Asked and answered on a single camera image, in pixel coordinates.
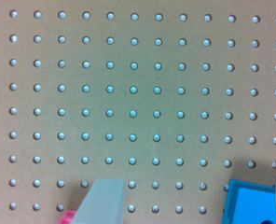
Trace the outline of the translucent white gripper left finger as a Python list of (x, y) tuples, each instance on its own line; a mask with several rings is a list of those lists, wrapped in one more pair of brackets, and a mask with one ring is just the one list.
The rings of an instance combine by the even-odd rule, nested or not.
[(76, 211), (71, 224), (123, 224), (125, 180), (98, 178)]

